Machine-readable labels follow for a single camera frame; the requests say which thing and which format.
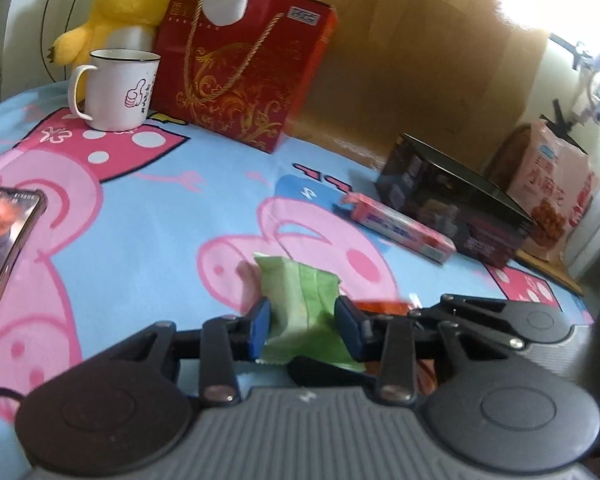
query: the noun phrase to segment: white mug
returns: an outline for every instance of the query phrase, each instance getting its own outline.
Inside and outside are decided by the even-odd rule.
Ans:
[[[153,52],[106,48],[91,53],[91,64],[77,66],[69,79],[69,108],[94,130],[122,132],[144,123],[151,102],[160,56]],[[76,89],[86,81],[84,111],[78,110]]]

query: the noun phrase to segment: green snack packet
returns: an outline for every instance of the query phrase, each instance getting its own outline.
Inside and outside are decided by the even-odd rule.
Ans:
[[[271,302],[271,330],[260,362],[286,364],[305,355],[362,370],[336,329],[333,307],[340,279],[282,256],[255,256],[262,270],[262,295]]]

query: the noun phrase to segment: ridged gray surface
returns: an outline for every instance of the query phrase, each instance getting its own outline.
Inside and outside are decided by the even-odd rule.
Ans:
[[[585,365],[591,333],[587,325],[574,325],[564,341],[553,345],[531,344],[520,355],[560,377],[576,381]]]
[[[27,480],[68,480],[40,469]],[[234,408],[208,410],[173,452],[115,480],[592,480],[579,465],[511,477],[439,449],[416,416],[359,388],[256,388]]]

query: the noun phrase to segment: red gift box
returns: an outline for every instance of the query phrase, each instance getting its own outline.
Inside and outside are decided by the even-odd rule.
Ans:
[[[171,0],[154,51],[152,108],[265,152],[299,111],[336,25],[315,0],[249,0],[216,27],[202,0]]]

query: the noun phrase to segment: black box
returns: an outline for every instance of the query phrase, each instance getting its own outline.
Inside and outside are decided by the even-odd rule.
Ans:
[[[534,221],[497,186],[403,134],[376,181],[383,203],[451,238],[459,253],[501,269]]]

